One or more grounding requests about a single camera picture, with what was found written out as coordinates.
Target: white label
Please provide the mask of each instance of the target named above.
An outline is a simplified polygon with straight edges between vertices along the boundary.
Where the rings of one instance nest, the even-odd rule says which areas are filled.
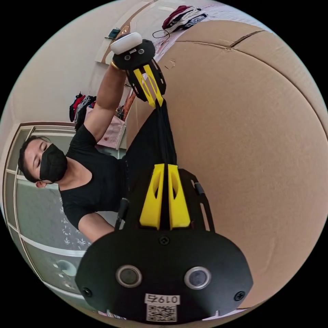
[[[180,305],[180,295],[146,294],[145,303],[150,305]]]
[[[151,322],[177,322],[177,306],[147,304],[146,320]]]

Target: cardboard seam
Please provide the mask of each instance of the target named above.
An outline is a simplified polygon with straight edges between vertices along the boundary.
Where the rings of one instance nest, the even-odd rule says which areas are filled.
[[[326,130],[325,129],[325,127],[324,127],[324,124],[323,124],[323,122],[322,122],[322,120],[321,120],[321,118],[319,117],[319,115],[318,115],[318,113],[317,113],[317,111],[315,110],[315,108],[313,107],[313,105],[311,104],[311,102],[310,102],[310,100],[308,99],[308,97],[306,97],[305,96],[305,94],[286,76],[286,75],[284,75],[282,72],[280,72],[280,71],[278,71],[276,68],[274,68],[274,67],[272,67],[271,65],[269,65],[268,63],[266,63],[265,61],[263,61],[262,59],[259,59],[259,58],[257,58],[257,57],[255,57],[255,56],[253,56],[253,55],[250,55],[250,54],[247,54],[247,53],[245,53],[245,52],[243,52],[243,51],[240,51],[240,50],[237,50],[237,49],[232,49],[232,50],[234,50],[234,51],[238,51],[238,52],[240,52],[240,53],[242,53],[242,54],[245,54],[245,55],[248,55],[248,56],[251,56],[251,57],[253,57],[254,59],[257,59],[258,61],[260,61],[260,62],[262,62],[262,63],[264,63],[264,64],[266,64],[267,66],[269,66],[269,67],[271,67],[273,70],[275,70],[277,73],[279,73],[280,75],[282,75],[287,81],[289,81],[298,91],[299,91],[299,93],[304,97],[304,99],[307,101],[307,103],[310,105],[310,107],[312,108],[312,110],[314,111],[314,113],[315,113],[315,115],[316,115],[316,117],[318,118],[318,120],[319,120],[319,123],[320,123],[320,125],[321,125],[321,127],[322,127],[322,129],[323,129],[323,131],[324,131],[324,133],[325,133],[325,135],[326,135],[326,138],[327,138],[327,141],[328,141],[328,130]]]
[[[203,45],[209,45],[209,46],[213,46],[213,47],[216,47],[216,48],[221,48],[221,49],[226,49],[226,50],[233,50],[233,51],[238,51],[238,52],[240,52],[240,53],[242,53],[242,54],[244,54],[244,55],[248,55],[248,56],[251,56],[251,57],[253,57],[254,59],[257,59],[258,61],[260,61],[260,62],[262,62],[262,63],[264,63],[264,64],[266,64],[267,66],[269,66],[269,67],[271,67],[273,70],[275,70],[277,73],[279,73],[280,75],[282,75],[287,81],[289,81],[299,92],[300,92],[300,94],[305,98],[305,100],[308,102],[308,104],[311,106],[311,108],[312,108],[312,110],[314,111],[314,113],[315,113],[315,115],[316,115],[316,117],[318,118],[318,120],[319,120],[319,123],[320,123],[320,125],[321,125],[321,127],[322,127],[322,129],[323,129],[323,131],[324,131],[324,133],[325,133],[325,135],[326,135],[326,138],[327,138],[327,141],[328,141],[328,130],[326,130],[325,129],[325,126],[324,126],[324,124],[323,124],[323,122],[322,122],[322,120],[321,120],[321,118],[319,117],[319,115],[318,115],[318,113],[317,113],[317,111],[315,110],[315,108],[313,107],[313,105],[311,104],[311,102],[310,102],[310,100],[304,95],[304,93],[286,76],[286,75],[284,75],[282,72],[280,72],[280,71],[278,71],[276,68],[274,68],[274,67],[272,67],[270,64],[268,64],[268,63],[266,63],[265,61],[263,61],[262,59],[260,59],[260,58],[257,58],[257,57],[255,57],[255,56],[253,56],[253,55],[250,55],[250,54],[247,54],[246,52],[243,52],[243,51],[240,51],[240,50],[238,50],[238,49],[235,49],[235,48],[232,48],[231,46],[223,46],[223,45],[218,45],[218,44],[213,44],[213,43],[207,43],[207,42],[199,42],[199,41],[176,41],[176,42],[181,42],[181,43],[184,43],[184,42],[189,42],[189,43],[196,43],[196,44],[203,44]]]
[[[241,42],[244,41],[245,39],[251,37],[251,36],[254,35],[254,34],[260,33],[260,32],[264,32],[264,30],[255,31],[255,32],[252,32],[252,33],[250,33],[250,34],[244,35],[243,37],[239,38],[237,41],[235,41],[234,43],[232,43],[232,44],[230,45],[230,48],[233,48],[235,45],[241,43]]]

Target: red clothing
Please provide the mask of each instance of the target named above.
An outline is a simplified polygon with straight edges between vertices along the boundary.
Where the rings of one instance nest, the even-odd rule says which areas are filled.
[[[162,25],[162,29],[165,30],[166,27],[169,25],[170,21],[172,20],[172,18],[174,18],[176,15],[183,13],[185,10],[187,10],[188,8],[190,8],[191,6],[179,6],[177,8],[177,10],[175,10],[163,23]]]

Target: small object on shelf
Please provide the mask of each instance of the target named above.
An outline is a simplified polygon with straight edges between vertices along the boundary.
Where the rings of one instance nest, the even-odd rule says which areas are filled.
[[[107,37],[105,37],[106,39],[111,39],[111,40],[115,40],[115,38],[117,37],[117,35],[120,33],[120,29],[119,28],[115,28],[113,29],[109,35]]]

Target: black t-shirt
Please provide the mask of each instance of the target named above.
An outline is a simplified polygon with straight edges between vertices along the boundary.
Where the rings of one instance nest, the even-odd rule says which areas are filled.
[[[64,213],[76,229],[86,214],[117,212],[124,193],[122,162],[114,156],[100,153],[95,145],[94,136],[83,124],[73,137],[66,154],[92,173],[86,185],[60,191]]]

